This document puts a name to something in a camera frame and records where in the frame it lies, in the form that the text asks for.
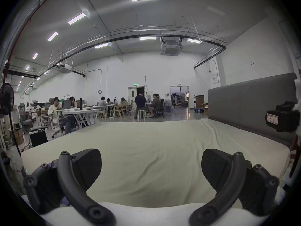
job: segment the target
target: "white mattress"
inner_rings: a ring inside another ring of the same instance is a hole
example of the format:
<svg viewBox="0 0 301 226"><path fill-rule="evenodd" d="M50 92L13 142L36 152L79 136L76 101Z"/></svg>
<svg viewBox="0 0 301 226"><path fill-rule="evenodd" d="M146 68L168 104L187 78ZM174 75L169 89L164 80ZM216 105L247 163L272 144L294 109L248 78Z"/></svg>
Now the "white mattress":
<svg viewBox="0 0 301 226"><path fill-rule="evenodd" d="M261 164L281 178L289 149L268 138L210 119L117 123L79 130L22 153L32 173L42 163L96 148L102 172L87 194L97 202L138 207L168 207L206 203L215 190L205 179L201 159L205 149L240 151L252 165Z"/></svg>

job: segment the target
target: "man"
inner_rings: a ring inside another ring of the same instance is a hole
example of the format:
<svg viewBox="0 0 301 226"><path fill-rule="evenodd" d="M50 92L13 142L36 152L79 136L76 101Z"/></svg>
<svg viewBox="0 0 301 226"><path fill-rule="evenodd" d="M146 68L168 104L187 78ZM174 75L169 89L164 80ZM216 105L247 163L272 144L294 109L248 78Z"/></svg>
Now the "man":
<svg viewBox="0 0 301 226"><path fill-rule="evenodd" d="M151 116L154 117L155 115L153 114L153 109L155 108L160 108L161 107L161 102L159 98L157 97L157 94L153 94L153 102L151 105L148 106L148 109L150 110Z"/></svg>
<svg viewBox="0 0 301 226"><path fill-rule="evenodd" d="M104 96L101 97L101 101L98 103L98 105L106 105L106 102L104 101L106 98Z"/></svg>
<svg viewBox="0 0 301 226"><path fill-rule="evenodd" d="M136 107L136 113L135 113L135 116L134 116L135 119L137 119L138 111L146 110L145 102L146 102L146 99L143 96L143 93L140 92L139 95L136 96L136 98L135 98L135 103L136 103L136 106L137 106Z"/></svg>

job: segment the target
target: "laptop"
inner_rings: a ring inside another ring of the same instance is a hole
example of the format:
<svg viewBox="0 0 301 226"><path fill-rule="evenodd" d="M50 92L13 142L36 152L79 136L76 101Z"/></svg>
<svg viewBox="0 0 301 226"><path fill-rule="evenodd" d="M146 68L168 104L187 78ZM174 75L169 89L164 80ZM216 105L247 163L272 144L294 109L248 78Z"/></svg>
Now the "laptop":
<svg viewBox="0 0 301 226"><path fill-rule="evenodd" d="M71 100L65 100L64 101L63 109L70 109L71 108L71 104L72 104Z"/></svg>

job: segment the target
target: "stand fan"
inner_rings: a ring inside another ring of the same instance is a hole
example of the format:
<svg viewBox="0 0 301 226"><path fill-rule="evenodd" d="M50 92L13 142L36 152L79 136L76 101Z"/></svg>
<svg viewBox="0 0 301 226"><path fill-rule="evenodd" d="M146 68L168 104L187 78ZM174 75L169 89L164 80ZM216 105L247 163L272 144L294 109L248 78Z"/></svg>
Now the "stand fan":
<svg viewBox="0 0 301 226"><path fill-rule="evenodd" d="M18 153L21 156L21 152L16 142L15 133L13 131L13 123L11 122L11 110L13 109L14 101L15 95L13 92L13 88L9 83L5 83L0 89L0 114L9 115L9 121L11 123L11 132L13 134L13 141L17 147Z"/></svg>

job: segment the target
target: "door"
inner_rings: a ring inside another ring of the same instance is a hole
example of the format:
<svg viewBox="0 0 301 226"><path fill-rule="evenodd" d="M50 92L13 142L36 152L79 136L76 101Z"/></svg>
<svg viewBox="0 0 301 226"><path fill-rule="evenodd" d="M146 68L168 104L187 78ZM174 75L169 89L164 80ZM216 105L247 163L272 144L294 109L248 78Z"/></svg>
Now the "door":
<svg viewBox="0 0 301 226"><path fill-rule="evenodd" d="M135 98L137 96L137 89L136 88L129 88L129 104L134 101L133 103L133 108L136 110L136 103L135 103Z"/></svg>

